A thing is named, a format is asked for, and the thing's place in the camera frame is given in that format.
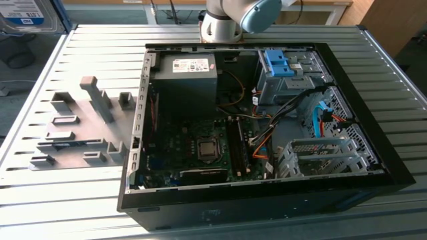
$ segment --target floor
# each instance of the floor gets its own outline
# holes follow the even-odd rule
[[[139,10],[69,10],[68,15],[76,24],[147,24],[145,13]],[[181,10],[177,12],[177,18],[184,24],[196,24],[199,21],[197,11]],[[159,24],[173,24],[173,20],[168,19],[167,13],[163,11],[157,13],[157,22]],[[0,84],[9,89],[8,96],[0,97],[0,144],[31,92],[33,86],[31,81],[37,80],[57,39],[57,35],[37,35],[28,43],[36,56],[36,61],[31,66],[23,69],[9,69],[0,62]],[[408,66],[406,71],[408,77],[420,90],[427,93],[424,77],[427,76],[427,43],[418,45],[415,40],[411,41],[395,60],[399,65]]]

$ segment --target aluminum workbench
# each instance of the aluminum workbench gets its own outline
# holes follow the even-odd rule
[[[416,184],[342,213],[148,233],[116,211],[121,166],[31,171],[29,157],[52,118],[52,92],[93,75],[108,95],[136,93],[145,43],[196,43],[199,28],[79,25],[59,39],[0,149],[1,239],[427,239],[427,100],[370,33],[275,25],[244,39],[330,44]]]

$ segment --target connector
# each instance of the connector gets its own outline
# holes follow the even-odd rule
[[[334,120],[332,114],[334,114],[334,111],[330,111],[328,109],[323,110],[322,121],[324,123],[332,122],[332,120]]]
[[[336,123],[336,129],[346,129],[346,128],[350,128],[350,126],[352,125],[354,123],[351,121],[339,121]]]

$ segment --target orange wire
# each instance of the orange wire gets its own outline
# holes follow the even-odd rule
[[[268,160],[268,157],[264,156],[264,155],[255,155],[252,157],[256,158],[256,159],[267,159]]]
[[[346,119],[344,119],[344,118],[342,118],[340,116],[336,116],[335,114],[332,114],[332,118],[335,118],[335,119],[336,119],[336,121],[339,121],[339,122],[346,121]]]
[[[253,117],[261,117],[263,115],[256,115],[256,113],[255,113],[255,109],[256,109],[256,105],[252,107],[252,115],[253,115]]]
[[[255,152],[253,152],[253,154],[252,154],[252,157],[253,157],[253,158],[255,158],[256,156],[260,156],[260,155],[257,155],[256,153],[257,153],[259,150],[261,149],[264,143],[267,142],[267,140],[268,140],[268,138],[272,136],[272,134],[274,134],[274,132],[271,132],[271,133],[267,135],[267,137],[265,137],[264,140],[261,141],[260,145],[257,146],[257,148],[256,148],[256,150],[255,150]]]

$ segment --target hard drive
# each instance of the hard drive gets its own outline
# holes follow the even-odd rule
[[[61,34],[71,28],[60,0],[0,0],[0,34]]]

